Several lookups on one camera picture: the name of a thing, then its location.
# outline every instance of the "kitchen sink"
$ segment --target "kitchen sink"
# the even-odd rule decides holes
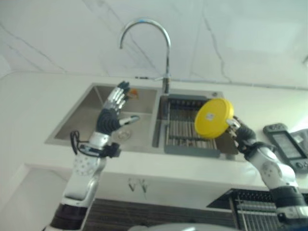
[[[113,88],[91,86],[46,143],[70,145],[73,130],[80,132],[80,140],[88,140]],[[138,97],[124,105],[119,117],[138,115],[140,120],[112,134],[112,141],[119,143],[123,151],[215,158],[221,158],[221,153],[237,154],[229,135],[206,140],[194,131],[193,121],[200,107],[211,98],[223,97],[221,92],[173,90],[168,96],[156,88],[137,88],[137,92]]]

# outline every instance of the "gooseneck faucet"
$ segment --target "gooseneck faucet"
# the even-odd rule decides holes
[[[166,72],[165,72],[164,76],[162,77],[162,80],[163,80],[163,93],[168,94],[169,93],[169,83],[170,83],[169,55],[170,55],[171,42],[170,42],[170,37],[169,37],[168,32],[166,31],[166,29],[163,28],[162,25],[160,25],[158,22],[156,22],[152,19],[148,19],[148,18],[138,18],[138,19],[135,19],[135,20],[127,23],[122,30],[119,47],[120,47],[120,49],[123,48],[123,40],[124,40],[124,37],[125,37],[126,33],[128,32],[128,30],[130,28],[132,28],[134,25],[140,24],[140,23],[147,23],[147,24],[151,24],[151,25],[155,26],[157,29],[159,29],[160,32],[163,33],[163,35],[166,39],[166,43],[167,43]]]

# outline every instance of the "robotic hand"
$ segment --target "robotic hand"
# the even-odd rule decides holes
[[[293,169],[278,160],[273,146],[257,142],[256,134],[238,118],[227,123],[238,150],[256,167],[268,187],[277,207],[278,220],[286,225],[308,227],[308,206],[298,190]]]
[[[71,132],[71,144],[76,154],[71,178],[51,224],[45,231],[81,230],[106,165],[106,157],[117,157],[119,144],[110,143],[111,133],[123,125],[139,120],[133,115],[118,119],[128,100],[129,83],[121,82],[108,96],[98,116],[96,128],[89,141],[80,141],[79,132]]]

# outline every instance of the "dish rack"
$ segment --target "dish rack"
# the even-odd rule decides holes
[[[194,119],[207,101],[205,97],[168,99],[166,153],[189,155],[194,152],[194,155],[219,157],[215,139],[204,139],[194,129]]]
[[[308,194],[303,196],[308,203]],[[268,191],[230,189],[207,207],[230,209],[238,230],[278,231],[285,228],[278,221],[276,206]]]

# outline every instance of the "remote control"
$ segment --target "remote control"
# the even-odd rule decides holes
[[[282,123],[271,124],[263,128],[263,133],[277,147],[281,160],[295,173],[308,173],[308,157],[287,129]]]

